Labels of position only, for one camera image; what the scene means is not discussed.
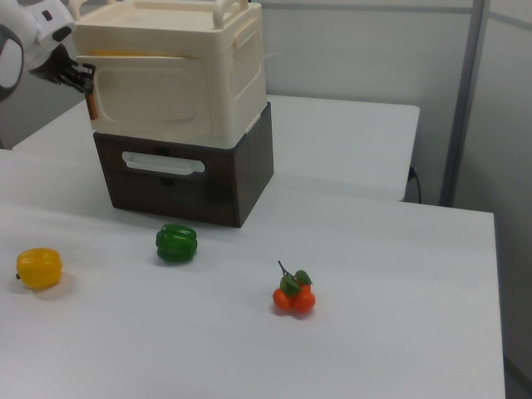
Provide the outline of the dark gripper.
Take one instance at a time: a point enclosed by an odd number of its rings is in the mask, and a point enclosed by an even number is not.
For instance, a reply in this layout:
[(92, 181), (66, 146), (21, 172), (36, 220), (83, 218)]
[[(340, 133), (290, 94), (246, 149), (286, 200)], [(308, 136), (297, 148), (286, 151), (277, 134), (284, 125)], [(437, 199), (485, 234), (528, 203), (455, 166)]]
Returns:
[(64, 84), (80, 93), (93, 92), (92, 77), (95, 75), (96, 67), (88, 63), (79, 65), (70, 57), (63, 44), (56, 47), (43, 64), (28, 71), (39, 79)]

